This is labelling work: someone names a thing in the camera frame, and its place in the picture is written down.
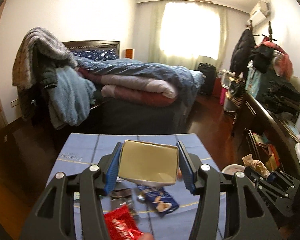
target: blue starry pillowcase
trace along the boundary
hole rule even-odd
[[[85,57],[91,60],[110,60],[110,59],[119,59],[119,55],[115,49],[98,49],[98,50],[72,50],[74,56]]]

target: blue snack bag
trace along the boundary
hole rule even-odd
[[[147,187],[138,185],[138,189],[144,194],[146,200],[164,216],[179,208],[179,204],[166,192],[163,187]]]

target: blue gripper pad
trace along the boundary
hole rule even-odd
[[[189,190],[191,194],[193,194],[195,190],[194,183],[196,171],[194,170],[193,165],[191,165],[191,163],[189,163],[187,159],[190,159],[190,157],[182,141],[178,141],[176,146],[179,148],[179,167],[182,172],[182,177],[186,185],[186,189]]]
[[[106,195],[108,195],[111,191],[114,190],[115,183],[117,181],[117,177],[119,173],[119,159],[120,159],[121,149],[122,149],[122,143],[118,142],[111,154],[111,159],[109,160],[110,164],[105,174],[106,183],[105,183],[104,191]]]

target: red wrapper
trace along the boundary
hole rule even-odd
[[[143,235],[127,205],[105,214],[104,217],[111,240],[138,240]]]

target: window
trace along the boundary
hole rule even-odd
[[[160,49],[167,56],[185,58],[207,56],[218,59],[220,17],[205,5],[167,3],[165,6]]]

